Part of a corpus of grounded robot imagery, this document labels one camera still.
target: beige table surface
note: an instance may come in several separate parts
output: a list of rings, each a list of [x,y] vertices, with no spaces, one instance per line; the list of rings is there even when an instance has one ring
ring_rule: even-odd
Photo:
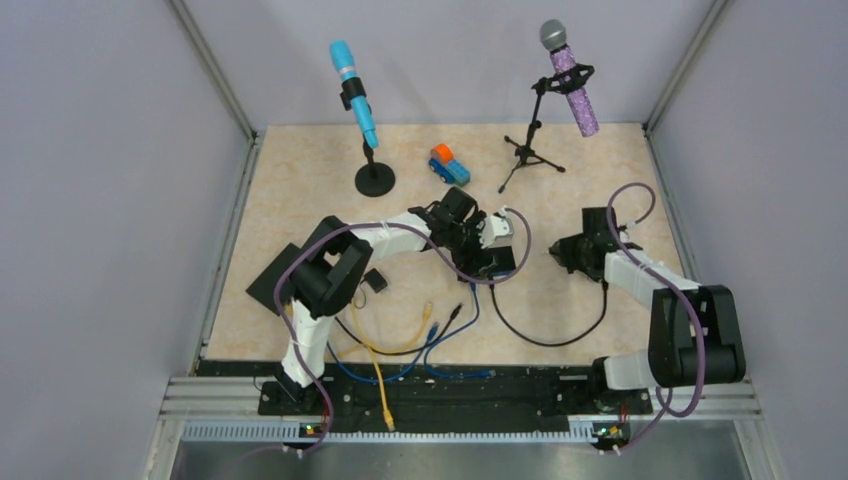
[[[568,275],[547,253],[557,239],[579,233],[583,207],[604,206],[620,185],[641,181],[656,187],[650,156],[638,124],[604,124],[584,139],[573,124],[545,126],[535,150],[566,167],[558,173],[545,166],[516,172],[506,191],[498,186],[514,164],[513,147],[503,135],[523,138],[526,125],[381,125],[377,161],[397,175],[395,188],[381,198],[356,192],[353,178],[363,164],[361,136],[355,126],[270,127],[248,193],[232,262],[208,345],[208,359],[279,360],[288,344],[283,321],[245,293],[245,289],[289,242],[301,245],[327,215],[343,222],[380,220],[425,206],[447,191],[427,165],[430,148],[446,143],[471,171],[465,190],[486,212],[509,205],[526,215],[533,245],[526,267],[497,287],[498,303],[508,320],[526,335],[555,341],[579,334],[598,317],[601,288],[582,274]],[[619,197],[620,222],[640,215],[647,193],[634,190]],[[521,222],[515,221],[514,251],[520,259],[526,245]],[[661,199],[654,213],[631,232],[634,242],[656,260],[680,272],[680,262]],[[425,302],[433,303],[431,321],[444,325],[459,302],[459,326],[473,313],[467,285],[434,253],[405,253],[371,266],[388,279],[389,288],[374,294],[366,287],[367,305],[360,311],[363,328],[375,344],[393,348],[418,330]],[[586,364],[603,355],[632,352],[647,345],[649,312],[628,294],[612,287],[601,326],[582,341],[561,348],[540,348],[509,332],[495,316],[488,287],[480,287],[479,322],[440,345],[433,363]],[[347,311],[343,320],[350,325]],[[336,325],[330,335],[336,351],[354,343]],[[364,362],[366,352],[346,360]],[[402,362],[407,357],[391,357]]]

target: glittery purple microphone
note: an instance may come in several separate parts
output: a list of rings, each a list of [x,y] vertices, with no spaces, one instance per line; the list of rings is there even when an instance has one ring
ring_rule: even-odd
[[[542,24],[539,30],[539,38],[542,45],[551,52],[551,63],[554,64],[556,73],[567,72],[574,68],[577,62],[574,61],[574,54],[571,53],[571,47],[565,43],[565,27],[562,26],[559,20],[548,20]],[[595,118],[595,112],[592,110],[592,104],[589,103],[589,97],[586,95],[586,89],[581,88],[566,95],[568,104],[571,106],[571,111],[574,113],[574,120],[577,121],[577,127],[584,137],[591,137],[598,133],[598,119]]]

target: robotic arm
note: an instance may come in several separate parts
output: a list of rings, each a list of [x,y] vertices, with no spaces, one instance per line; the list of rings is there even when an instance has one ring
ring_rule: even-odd
[[[483,279],[515,269],[511,246],[514,229],[503,209],[487,215],[472,197],[456,187],[441,201],[410,208],[379,223],[383,226],[357,229],[327,242],[307,257],[284,284],[280,300],[291,301],[300,353],[316,376],[324,372],[324,350],[333,316],[350,303],[368,264],[398,253],[430,248],[419,235],[387,224],[403,224],[423,233],[438,247],[448,250],[457,269],[471,277]],[[304,249],[344,225],[334,216],[323,219],[303,247],[289,244],[248,288],[248,294],[276,311],[273,288],[269,290],[268,286],[274,285]],[[324,258],[327,253],[337,257],[335,264]],[[277,379],[290,395],[298,397],[311,379],[298,362],[291,342],[281,367]]]
[[[745,375],[745,354],[733,294],[722,285],[703,286],[651,260],[618,234],[643,263],[633,263],[618,247],[606,223],[606,207],[583,209],[583,233],[558,240],[549,252],[568,273],[581,271],[595,282],[606,281],[630,293],[651,310],[648,348],[602,357],[592,364],[597,390],[694,385],[697,369],[695,333],[680,299],[645,271],[650,267],[680,289],[698,312],[706,347],[705,383],[733,383]]]

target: orange toy part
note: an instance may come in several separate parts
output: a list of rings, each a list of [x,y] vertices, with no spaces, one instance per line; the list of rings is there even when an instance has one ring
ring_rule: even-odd
[[[440,143],[430,149],[430,158],[435,158],[442,165],[447,165],[448,162],[453,160],[453,152],[447,145]]]

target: blue microphone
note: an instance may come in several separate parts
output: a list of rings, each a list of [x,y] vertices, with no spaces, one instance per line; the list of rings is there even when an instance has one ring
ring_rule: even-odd
[[[342,78],[342,102],[346,110],[353,109],[356,122],[359,124],[365,141],[371,148],[377,148],[377,127],[371,117],[371,107],[365,100],[365,88],[362,80],[356,75],[356,66],[353,63],[353,54],[344,40],[338,40],[330,44],[330,57],[333,66]]]

